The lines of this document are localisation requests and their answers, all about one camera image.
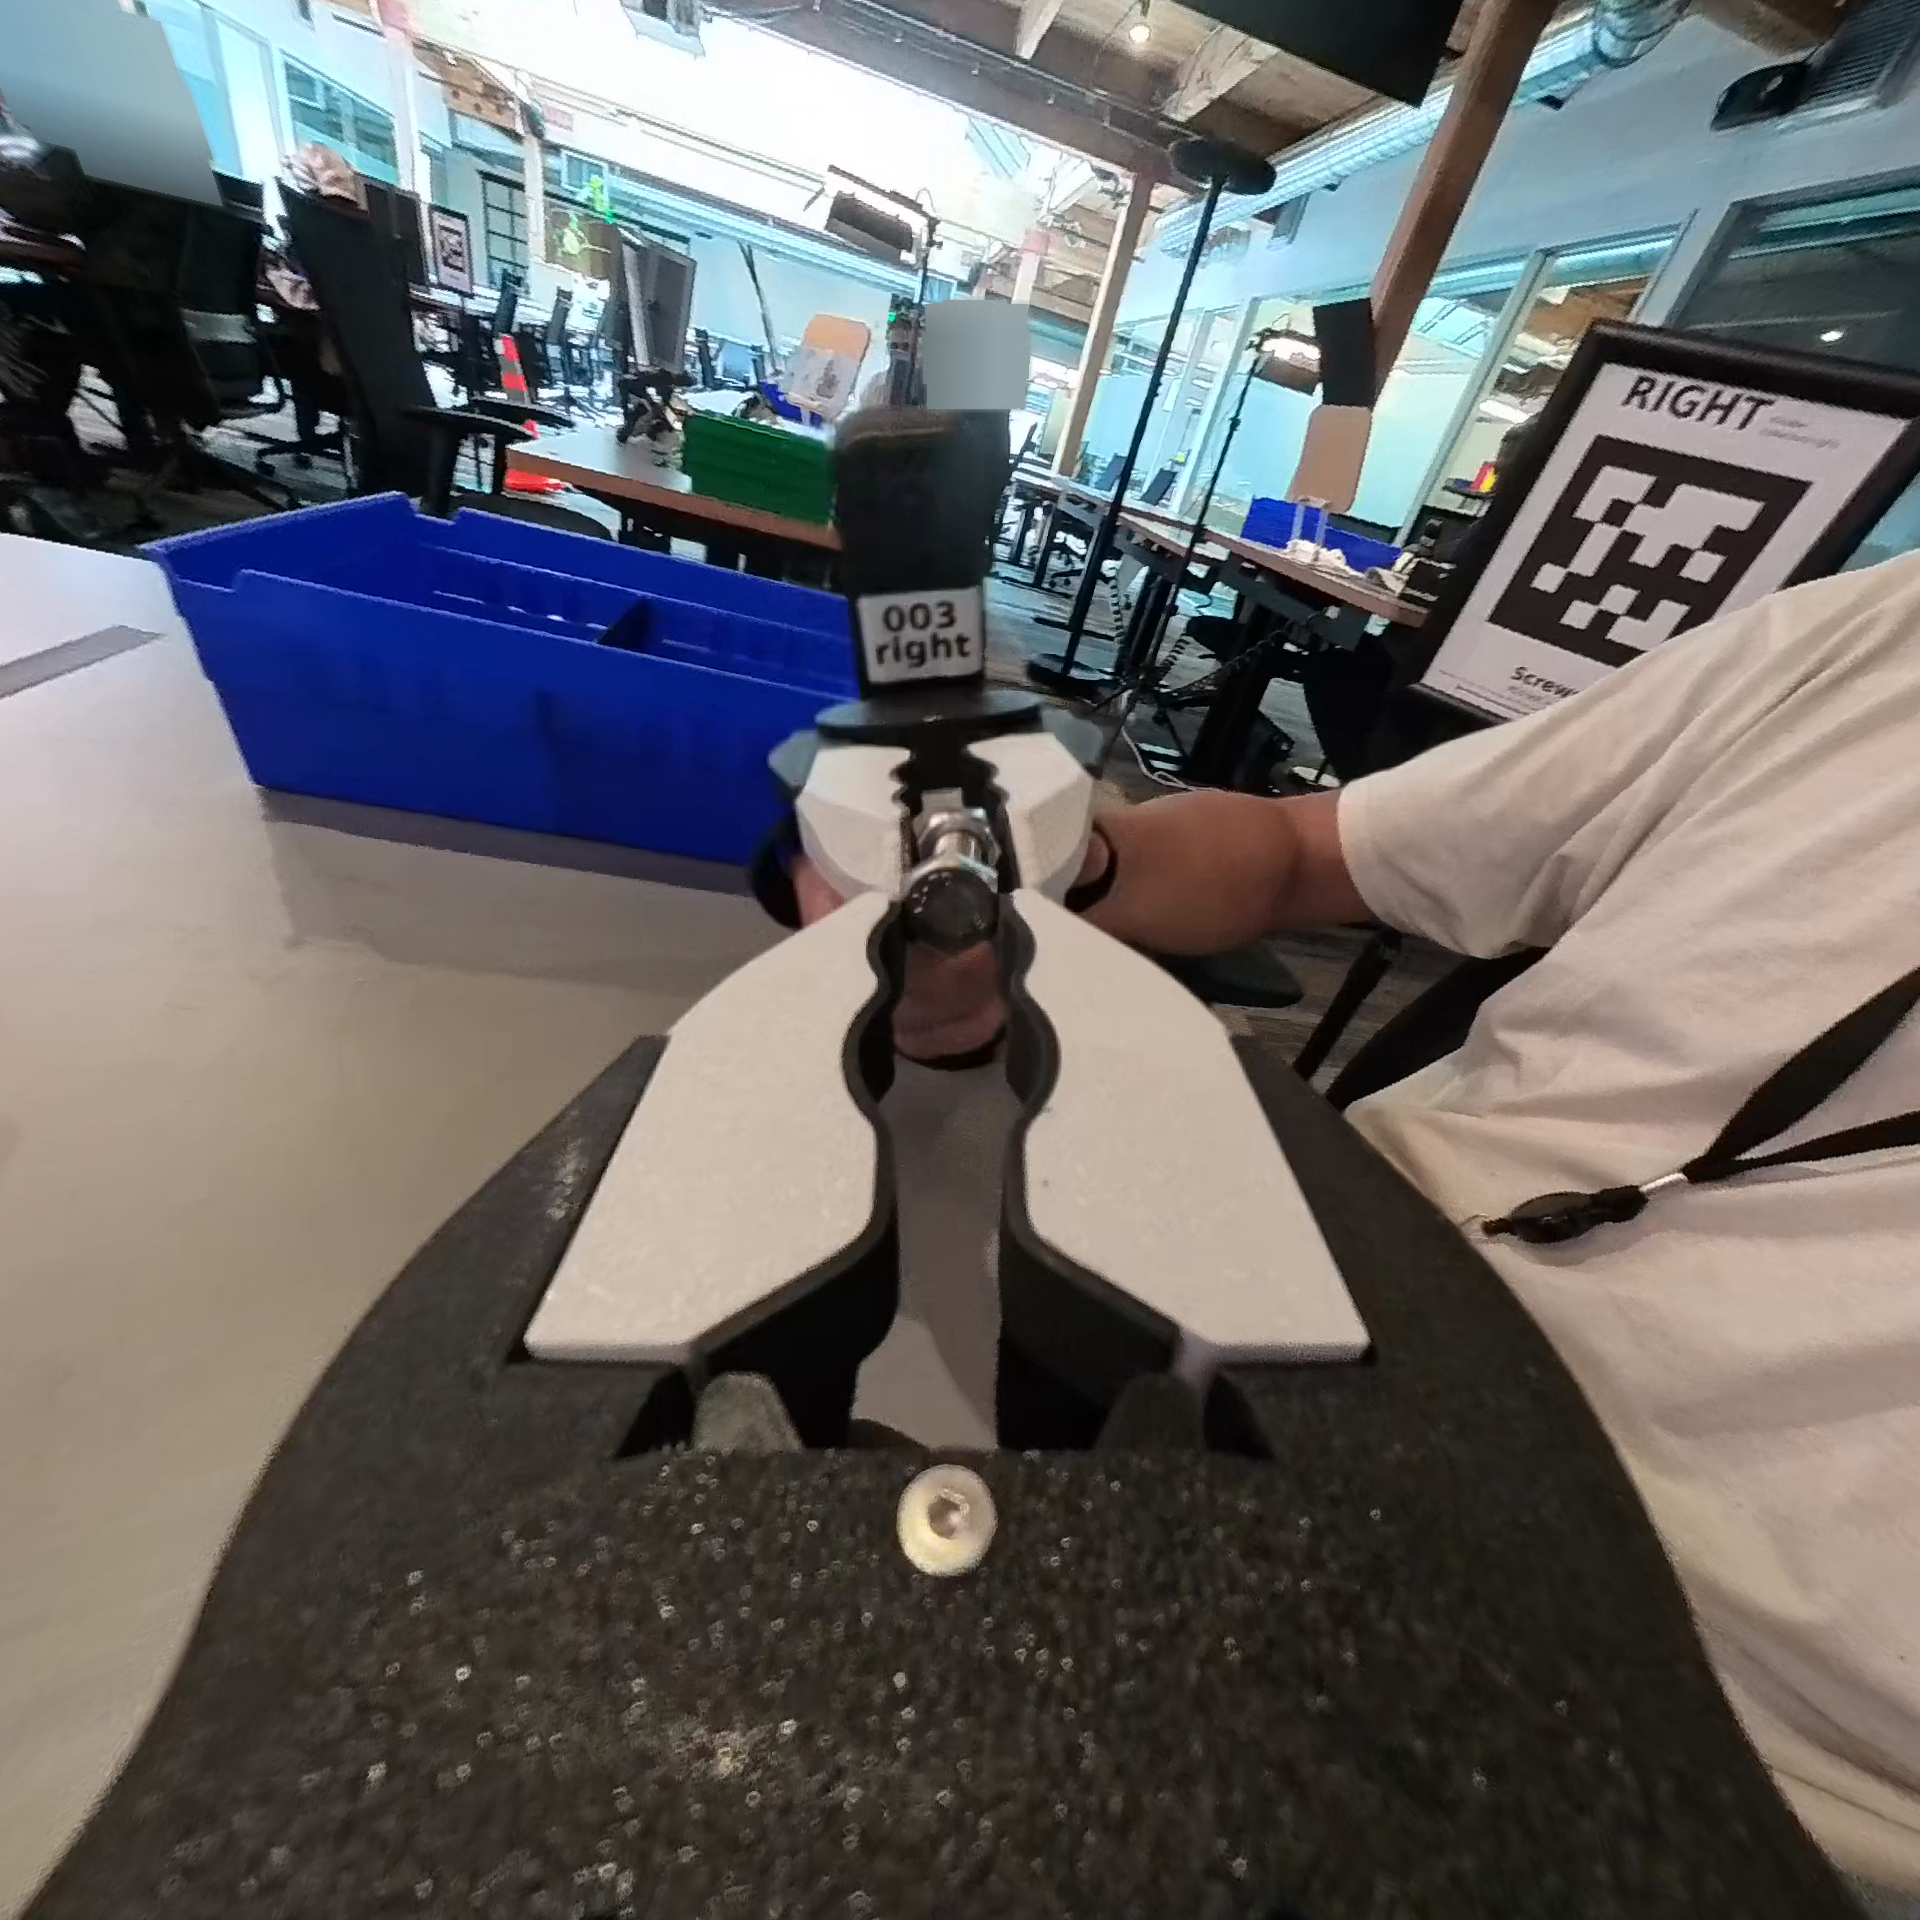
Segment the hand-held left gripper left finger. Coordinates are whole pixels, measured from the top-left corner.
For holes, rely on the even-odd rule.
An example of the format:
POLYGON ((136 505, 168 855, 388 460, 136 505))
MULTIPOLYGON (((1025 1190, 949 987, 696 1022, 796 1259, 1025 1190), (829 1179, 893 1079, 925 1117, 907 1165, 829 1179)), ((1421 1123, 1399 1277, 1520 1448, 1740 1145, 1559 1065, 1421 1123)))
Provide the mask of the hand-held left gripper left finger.
POLYGON ((897 909, 859 896, 670 1033, 522 1338, 543 1363, 769 1382, 801 1446, 849 1444, 899 1310, 897 909))

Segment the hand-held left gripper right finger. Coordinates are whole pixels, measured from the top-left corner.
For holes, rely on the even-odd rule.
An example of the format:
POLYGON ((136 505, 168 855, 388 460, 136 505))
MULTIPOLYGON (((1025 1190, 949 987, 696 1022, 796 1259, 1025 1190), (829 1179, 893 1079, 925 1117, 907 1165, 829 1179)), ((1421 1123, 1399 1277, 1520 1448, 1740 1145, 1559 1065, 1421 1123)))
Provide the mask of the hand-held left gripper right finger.
POLYGON ((1094 1446, 1135 1382, 1201 1417, 1235 1371, 1372 1338, 1226 1027, 1056 899, 1002 901, 1016 1100, 999 1224, 999 1438, 1094 1446))

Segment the silver hex bolt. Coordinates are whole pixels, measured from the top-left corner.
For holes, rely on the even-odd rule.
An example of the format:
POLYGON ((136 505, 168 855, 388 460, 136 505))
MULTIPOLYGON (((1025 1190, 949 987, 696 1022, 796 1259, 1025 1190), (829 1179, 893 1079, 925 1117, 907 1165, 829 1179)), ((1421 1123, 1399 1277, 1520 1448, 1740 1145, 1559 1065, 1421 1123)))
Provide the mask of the silver hex bolt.
POLYGON ((945 877, 937 877, 923 886, 907 886, 907 874, 921 858, 921 848, 935 835, 949 832, 970 832, 981 837, 991 837, 999 853, 1000 875, 999 839, 984 812, 955 807, 925 814, 918 819, 913 837, 913 858, 902 881, 899 915, 915 941, 948 954, 976 948, 997 932, 1000 899, 1000 889, 990 894, 984 886, 945 877))

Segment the blue plastic bin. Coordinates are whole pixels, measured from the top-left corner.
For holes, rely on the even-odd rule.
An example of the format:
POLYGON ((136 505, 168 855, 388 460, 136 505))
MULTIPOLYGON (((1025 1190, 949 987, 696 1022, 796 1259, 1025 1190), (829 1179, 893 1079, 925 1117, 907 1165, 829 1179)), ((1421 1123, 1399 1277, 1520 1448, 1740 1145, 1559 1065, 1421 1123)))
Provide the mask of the blue plastic bin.
POLYGON ((1289 498, 1253 498, 1236 537, 1265 549, 1287 549, 1302 541, 1337 549, 1357 569, 1384 565, 1400 553, 1382 529, 1337 516, 1322 505, 1289 498))
POLYGON ((843 602, 398 492, 149 543, 256 787, 745 861, 843 602))

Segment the person's right forearm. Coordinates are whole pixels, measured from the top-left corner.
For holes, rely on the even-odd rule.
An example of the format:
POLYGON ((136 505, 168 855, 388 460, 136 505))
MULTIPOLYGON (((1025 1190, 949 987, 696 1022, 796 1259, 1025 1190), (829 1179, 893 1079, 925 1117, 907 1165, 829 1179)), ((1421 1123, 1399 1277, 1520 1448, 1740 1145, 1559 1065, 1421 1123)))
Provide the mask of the person's right forearm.
POLYGON ((1096 928, 1174 959, 1377 919, 1340 852, 1334 794, 1200 790, 1105 812, 1076 886, 1094 894, 1096 928))

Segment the person's right hand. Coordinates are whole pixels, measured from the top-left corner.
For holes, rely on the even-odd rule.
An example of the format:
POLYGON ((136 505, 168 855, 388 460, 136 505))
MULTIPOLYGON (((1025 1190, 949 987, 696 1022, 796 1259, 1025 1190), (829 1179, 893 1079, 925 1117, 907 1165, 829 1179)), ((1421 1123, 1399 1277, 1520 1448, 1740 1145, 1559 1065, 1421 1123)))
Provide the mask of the person's right hand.
POLYGON ((875 982, 891 992, 886 1012, 902 1061, 940 1065, 984 1056, 1002 1037, 1000 959, 991 941, 944 951, 909 940, 875 982))

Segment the stack of green bins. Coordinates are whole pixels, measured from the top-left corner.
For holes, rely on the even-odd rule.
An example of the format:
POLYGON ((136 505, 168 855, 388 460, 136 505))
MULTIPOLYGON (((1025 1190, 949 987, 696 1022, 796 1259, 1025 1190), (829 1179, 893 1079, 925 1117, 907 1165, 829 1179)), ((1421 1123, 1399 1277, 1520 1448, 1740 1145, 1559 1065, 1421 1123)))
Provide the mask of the stack of green bins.
POLYGON ((781 423, 688 413, 683 474, 693 492, 729 506, 819 526, 833 519, 830 444, 781 423))

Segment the wooden office table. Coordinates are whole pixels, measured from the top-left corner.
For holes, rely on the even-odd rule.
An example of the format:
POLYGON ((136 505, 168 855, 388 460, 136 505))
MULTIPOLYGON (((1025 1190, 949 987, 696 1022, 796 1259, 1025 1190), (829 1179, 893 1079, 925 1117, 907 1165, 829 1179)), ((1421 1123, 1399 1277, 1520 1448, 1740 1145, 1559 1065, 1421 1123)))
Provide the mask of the wooden office table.
POLYGON ((703 492, 684 474, 661 465, 652 448, 623 444, 606 427, 518 439, 503 460, 512 474, 559 479, 676 540, 723 547, 762 541, 826 554, 841 551, 840 536, 826 522, 784 517, 703 492))
POLYGON ((1415 631, 1427 623, 1429 617, 1429 607, 1419 600, 1342 564, 1296 559, 1284 549, 1221 536, 1209 526, 1187 525, 1135 506, 1124 506, 1119 510, 1117 529, 1166 554, 1183 554, 1187 562, 1205 558, 1221 564, 1235 564, 1261 579, 1282 584, 1302 595, 1315 595, 1322 602, 1363 613, 1392 625, 1415 631))

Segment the computer monitor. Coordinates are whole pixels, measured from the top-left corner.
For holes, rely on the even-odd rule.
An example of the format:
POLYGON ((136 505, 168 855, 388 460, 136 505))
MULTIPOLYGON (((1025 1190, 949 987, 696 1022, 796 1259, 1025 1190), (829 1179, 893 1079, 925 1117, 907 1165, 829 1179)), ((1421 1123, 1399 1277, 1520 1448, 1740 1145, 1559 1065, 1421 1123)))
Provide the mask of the computer monitor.
POLYGON ((686 252, 624 227, 617 238, 613 346, 632 372, 683 375, 696 264, 686 252))

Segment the black badge reel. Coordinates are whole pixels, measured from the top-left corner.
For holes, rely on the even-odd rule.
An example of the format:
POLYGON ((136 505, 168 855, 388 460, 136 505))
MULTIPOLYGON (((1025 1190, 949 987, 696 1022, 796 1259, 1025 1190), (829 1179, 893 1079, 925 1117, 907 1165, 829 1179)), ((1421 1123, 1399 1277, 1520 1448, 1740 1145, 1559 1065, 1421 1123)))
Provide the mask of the black badge reel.
POLYGON ((1762 1079, 1693 1160, 1647 1180, 1595 1192, 1537 1194, 1483 1221, 1485 1238, 1559 1246, 1637 1221, 1647 1204, 1682 1190, 1725 1186, 1769 1171, 1799 1171, 1918 1145, 1918 1110, 1854 1123, 1780 1145, 1836 1096, 1908 1022, 1918 1006, 1918 970, 1822 1027, 1762 1079))

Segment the white t-shirt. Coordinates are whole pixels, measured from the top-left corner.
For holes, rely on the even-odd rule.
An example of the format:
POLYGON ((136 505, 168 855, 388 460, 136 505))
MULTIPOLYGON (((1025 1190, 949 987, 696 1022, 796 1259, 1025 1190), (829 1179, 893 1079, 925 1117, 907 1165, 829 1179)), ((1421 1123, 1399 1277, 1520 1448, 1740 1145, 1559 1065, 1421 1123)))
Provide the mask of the white t-shirt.
POLYGON ((1916 1145, 1659 1195, 1564 1246, 1485 1233, 1689 1162, 1916 969, 1916 554, 1358 780, 1337 818, 1378 922, 1542 951, 1349 1123, 1546 1333, 1801 1823, 1916 1897, 1916 1145))

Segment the black ceiling screen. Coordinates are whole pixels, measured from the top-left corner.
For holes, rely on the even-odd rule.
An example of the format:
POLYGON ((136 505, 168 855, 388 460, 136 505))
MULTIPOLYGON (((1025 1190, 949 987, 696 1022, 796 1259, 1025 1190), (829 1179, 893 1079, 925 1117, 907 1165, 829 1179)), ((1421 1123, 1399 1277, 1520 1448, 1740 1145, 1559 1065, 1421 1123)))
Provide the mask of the black ceiling screen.
POLYGON ((1461 3, 1187 3, 1187 12, 1358 89, 1419 104, 1461 3))

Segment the black framed marker sign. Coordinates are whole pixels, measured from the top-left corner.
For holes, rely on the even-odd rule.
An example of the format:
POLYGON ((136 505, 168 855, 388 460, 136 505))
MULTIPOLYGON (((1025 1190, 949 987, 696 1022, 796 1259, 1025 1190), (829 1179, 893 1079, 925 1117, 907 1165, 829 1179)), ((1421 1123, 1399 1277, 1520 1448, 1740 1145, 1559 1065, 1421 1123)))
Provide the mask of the black framed marker sign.
POLYGON ((1499 726, 1849 564, 1918 468, 1918 380, 1595 323, 1421 625, 1411 691, 1499 726))

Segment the wooden support post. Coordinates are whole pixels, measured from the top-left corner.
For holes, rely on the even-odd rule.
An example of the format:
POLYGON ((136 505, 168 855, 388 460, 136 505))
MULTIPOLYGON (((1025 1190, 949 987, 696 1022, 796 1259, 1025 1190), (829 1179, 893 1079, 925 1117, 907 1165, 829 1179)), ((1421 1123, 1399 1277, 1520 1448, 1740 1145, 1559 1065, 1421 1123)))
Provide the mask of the wooden support post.
POLYGON ((1554 12, 1554 3, 1485 3, 1475 12, 1443 117, 1372 276, 1372 393, 1381 393, 1403 352, 1419 302, 1427 299, 1525 67, 1554 12))

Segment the silver ventilation duct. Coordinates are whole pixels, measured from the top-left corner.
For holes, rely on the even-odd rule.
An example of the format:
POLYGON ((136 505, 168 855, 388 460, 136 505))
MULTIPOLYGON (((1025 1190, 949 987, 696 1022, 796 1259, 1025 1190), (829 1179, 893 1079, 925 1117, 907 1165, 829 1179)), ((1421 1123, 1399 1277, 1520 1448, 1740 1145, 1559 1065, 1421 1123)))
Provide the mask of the silver ventilation duct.
POLYGON ((1589 58, 1624 72, 1647 58, 1679 27, 1694 3, 1590 3, 1589 58))

